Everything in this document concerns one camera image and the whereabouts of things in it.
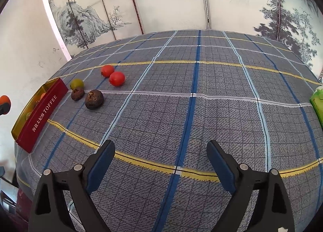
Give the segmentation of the gold red toffee tin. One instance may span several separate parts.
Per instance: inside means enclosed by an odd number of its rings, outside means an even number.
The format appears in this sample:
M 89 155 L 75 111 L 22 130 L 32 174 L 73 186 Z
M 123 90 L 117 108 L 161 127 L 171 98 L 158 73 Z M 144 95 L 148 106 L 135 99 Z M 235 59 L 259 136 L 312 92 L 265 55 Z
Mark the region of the gold red toffee tin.
M 67 91 L 68 88 L 60 78 L 49 80 L 37 90 L 20 113 L 12 128 L 12 136 L 17 145 L 27 153 L 32 152 L 44 125 Z M 28 112 L 32 113 L 26 120 Z

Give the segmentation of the dark brown dried fruit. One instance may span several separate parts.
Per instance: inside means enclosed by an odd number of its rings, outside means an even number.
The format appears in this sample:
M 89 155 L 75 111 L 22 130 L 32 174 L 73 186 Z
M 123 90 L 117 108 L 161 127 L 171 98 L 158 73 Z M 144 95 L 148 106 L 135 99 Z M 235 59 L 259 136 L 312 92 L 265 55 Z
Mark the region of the dark brown dried fruit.
M 90 110 L 99 108 L 103 103 L 104 95 L 97 89 L 91 90 L 85 98 L 85 106 Z
M 78 101 L 84 96 L 84 94 L 85 94 L 85 92 L 84 92 L 83 88 L 76 87 L 75 89 L 72 90 L 71 98 L 74 101 Z

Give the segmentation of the painted folding screen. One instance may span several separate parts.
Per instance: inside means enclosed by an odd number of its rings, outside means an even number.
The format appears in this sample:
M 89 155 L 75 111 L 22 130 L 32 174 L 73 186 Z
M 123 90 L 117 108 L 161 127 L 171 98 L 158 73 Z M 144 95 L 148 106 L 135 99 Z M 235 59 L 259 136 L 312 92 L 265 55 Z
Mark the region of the painted folding screen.
M 72 55 L 150 32 L 215 29 L 279 41 L 319 76 L 322 7 L 315 0 L 48 0 Z

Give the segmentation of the blue plaid tablecloth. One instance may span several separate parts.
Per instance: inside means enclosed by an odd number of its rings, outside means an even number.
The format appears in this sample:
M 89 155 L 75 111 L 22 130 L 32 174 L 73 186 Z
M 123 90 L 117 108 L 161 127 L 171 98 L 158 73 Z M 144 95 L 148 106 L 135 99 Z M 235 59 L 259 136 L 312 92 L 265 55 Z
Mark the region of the blue plaid tablecloth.
M 114 87 L 104 65 L 125 75 Z M 16 148 L 20 188 L 33 196 L 45 168 L 83 163 L 107 139 L 115 157 L 92 201 L 112 231 L 210 231 L 230 199 L 206 155 L 216 140 L 238 163 L 276 168 L 303 231 L 322 204 L 319 86 L 285 45 L 225 31 L 148 33 L 80 52 L 57 70 L 104 103 L 65 94 L 34 149 Z

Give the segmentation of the green snack packet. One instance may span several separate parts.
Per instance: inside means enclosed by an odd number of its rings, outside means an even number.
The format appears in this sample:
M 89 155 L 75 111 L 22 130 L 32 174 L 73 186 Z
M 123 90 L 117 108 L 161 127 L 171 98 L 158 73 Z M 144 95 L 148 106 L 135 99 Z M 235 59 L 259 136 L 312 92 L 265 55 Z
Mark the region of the green snack packet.
M 323 92 L 322 89 L 318 89 L 313 93 L 310 98 L 310 103 L 317 114 L 321 127 L 323 128 Z

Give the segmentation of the red tomato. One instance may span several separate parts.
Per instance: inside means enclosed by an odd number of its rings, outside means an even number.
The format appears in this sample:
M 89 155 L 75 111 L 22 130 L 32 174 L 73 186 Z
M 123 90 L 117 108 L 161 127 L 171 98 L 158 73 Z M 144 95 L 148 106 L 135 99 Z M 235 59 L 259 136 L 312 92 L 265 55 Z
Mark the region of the red tomato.
M 114 66 L 104 65 L 101 68 L 101 75 L 105 78 L 109 78 L 112 73 L 114 73 Z
M 113 72 L 109 76 L 109 83 L 114 87 L 119 87 L 125 83 L 125 75 L 122 72 Z

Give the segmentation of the small green fruit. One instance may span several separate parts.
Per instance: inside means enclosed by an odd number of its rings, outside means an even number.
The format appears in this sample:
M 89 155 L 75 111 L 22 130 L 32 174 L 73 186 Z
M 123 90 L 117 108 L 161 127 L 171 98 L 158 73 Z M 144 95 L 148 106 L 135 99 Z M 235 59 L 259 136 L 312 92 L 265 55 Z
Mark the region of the small green fruit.
M 29 119 L 29 117 L 31 116 L 31 113 L 32 113 L 32 112 L 28 112 L 28 113 L 26 114 L 26 120 L 28 120 L 28 119 Z

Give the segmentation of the green fruit on cloth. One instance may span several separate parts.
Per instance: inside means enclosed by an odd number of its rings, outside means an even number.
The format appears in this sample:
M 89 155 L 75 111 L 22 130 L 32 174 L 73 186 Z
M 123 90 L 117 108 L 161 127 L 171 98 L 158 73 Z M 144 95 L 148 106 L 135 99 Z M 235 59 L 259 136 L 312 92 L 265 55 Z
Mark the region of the green fruit on cloth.
M 70 83 L 70 89 L 75 90 L 77 88 L 84 89 L 84 82 L 81 79 L 73 79 Z

